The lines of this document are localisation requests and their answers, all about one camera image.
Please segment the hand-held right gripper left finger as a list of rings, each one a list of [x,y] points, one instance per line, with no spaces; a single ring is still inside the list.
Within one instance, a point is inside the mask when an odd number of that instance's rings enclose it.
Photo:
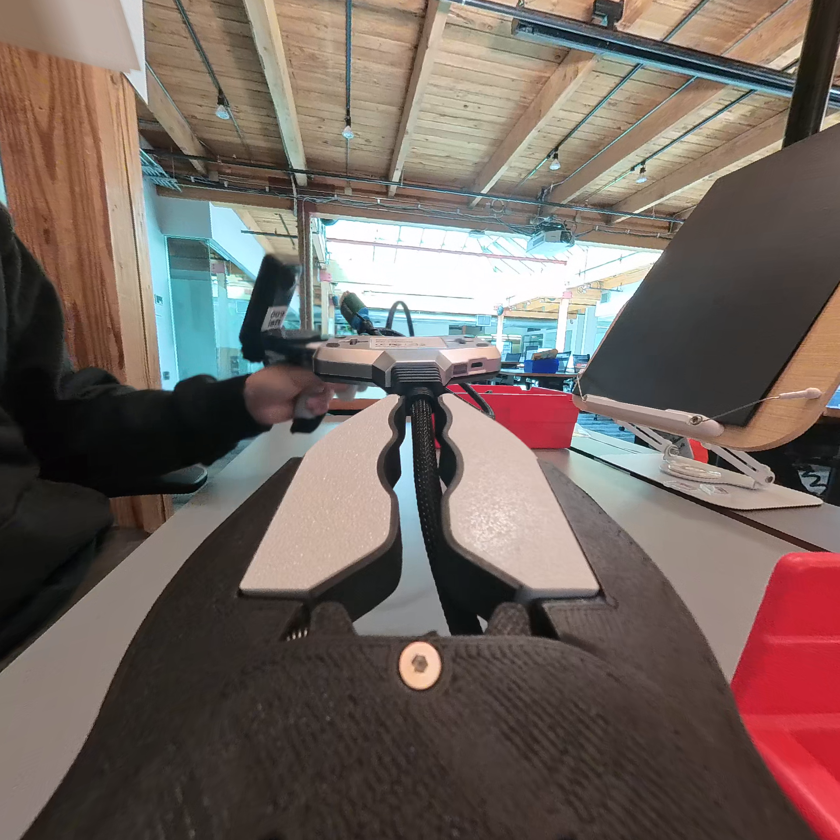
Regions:
[[[357,620],[396,590],[403,399],[389,395],[310,447],[270,521],[239,593],[341,604]]]

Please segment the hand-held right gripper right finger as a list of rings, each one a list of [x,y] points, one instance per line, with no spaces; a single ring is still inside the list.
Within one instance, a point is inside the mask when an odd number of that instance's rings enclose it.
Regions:
[[[455,602],[489,620],[503,603],[598,598],[600,582],[534,452],[453,393],[438,406],[444,584]]]

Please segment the grey USB hub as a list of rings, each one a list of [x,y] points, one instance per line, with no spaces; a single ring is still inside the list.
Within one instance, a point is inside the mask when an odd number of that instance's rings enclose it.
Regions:
[[[388,394],[434,396],[450,385],[483,381],[501,370],[501,353],[483,339],[358,335],[322,342],[314,373],[333,383],[370,385]]]

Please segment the red plastic bin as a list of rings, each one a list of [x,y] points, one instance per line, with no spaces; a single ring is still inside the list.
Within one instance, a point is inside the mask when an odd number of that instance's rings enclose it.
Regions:
[[[464,419],[445,425],[443,408],[432,409],[434,448],[448,446],[463,455],[491,456],[508,451],[560,449],[571,445],[579,414],[569,394],[541,388],[523,390],[515,385],[472,385],[492,410],[503,431],[491,432],[488,423]],[[452,433],[446,442],[445,428]]]
[[[839,838],[839,555],[775,565],[731,680],[756,749],[819,838]]]

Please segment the person's left forearm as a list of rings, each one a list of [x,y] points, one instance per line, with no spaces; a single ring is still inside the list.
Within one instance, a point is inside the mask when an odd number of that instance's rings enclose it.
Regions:
[[[103,495],[138,490],[173,470],[210,466],[268,430],[245,409],[244,379],[200,374],[157,391],[95,367],[65,371],[27,399],[22,426],[43,477]]]

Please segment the person's left hand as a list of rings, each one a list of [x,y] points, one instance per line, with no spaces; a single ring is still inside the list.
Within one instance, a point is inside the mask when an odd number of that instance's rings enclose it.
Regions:
[[[314,373],[297,366],[273,364],[245,379],[244,400],[262,426],[290,421],[301,403],[314,416],[327,412],[335,389]]]

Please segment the glass office partition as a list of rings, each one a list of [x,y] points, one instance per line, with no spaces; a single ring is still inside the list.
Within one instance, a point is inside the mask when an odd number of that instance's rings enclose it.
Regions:
[[[218,376],[211,255],[205,240],[168,237],[172,321],[178,381]]]

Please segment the black office chair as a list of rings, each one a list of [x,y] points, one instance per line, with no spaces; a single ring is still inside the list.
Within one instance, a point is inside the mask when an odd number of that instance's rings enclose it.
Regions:
[[[199,491],[207,483],[207,469],[201,465],[176,469],[162,476],[155,477],[152,482],[152,493],[170,496],[190,496]]]

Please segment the white folding stand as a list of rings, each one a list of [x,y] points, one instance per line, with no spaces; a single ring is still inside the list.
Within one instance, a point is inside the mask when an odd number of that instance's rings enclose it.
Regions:
[[[609,417],[649,444],[651,454],[625,455],[618,465],[667,490],[728,511],[818,508],[823,504],[814,495],[779,485],[771,468],[750,456],[740,444],[724,444],[726,429],[715,417],[617,402],[598,395],[575,395],[573,400],[580,410]],[[702,443],[730,469],[682,455],[677,443],[664,434]]]

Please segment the wooden pillar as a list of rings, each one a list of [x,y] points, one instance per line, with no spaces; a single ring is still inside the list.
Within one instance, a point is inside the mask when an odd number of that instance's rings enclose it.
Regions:
[[[134,93],[117,72],[2,45],[14,230],[52,283],[69,361],[158,384]]]

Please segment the person in black hoodie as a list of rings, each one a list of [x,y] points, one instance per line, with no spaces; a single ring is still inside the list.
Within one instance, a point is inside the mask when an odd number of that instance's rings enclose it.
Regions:
[[[73,369],[56,290],[2,206],[2,659],[74,595],[111,528],[95,452],[129,396]]]

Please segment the ceiling projector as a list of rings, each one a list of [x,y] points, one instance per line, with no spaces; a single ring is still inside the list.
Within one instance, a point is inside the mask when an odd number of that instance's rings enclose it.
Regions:
[[[532,259],[557,259],[574,245],[574,232],[566,224],[544,224],[528,238],[526,256]]]

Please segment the black pole with pleated disc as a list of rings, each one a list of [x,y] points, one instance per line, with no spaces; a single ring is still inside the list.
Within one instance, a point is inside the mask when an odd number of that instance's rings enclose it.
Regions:
[[[819,133],[839,46],[839,2],[812,1],[782,148]]]

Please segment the black ceiling track rail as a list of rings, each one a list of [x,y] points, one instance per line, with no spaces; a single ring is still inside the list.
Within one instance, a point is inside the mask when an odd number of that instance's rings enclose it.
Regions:
[[[577,49],[771,96],[791,98],[795,89],[795,75],[787,71],[522,7],[514,9],[512,33],[515,37],[534,43]]]

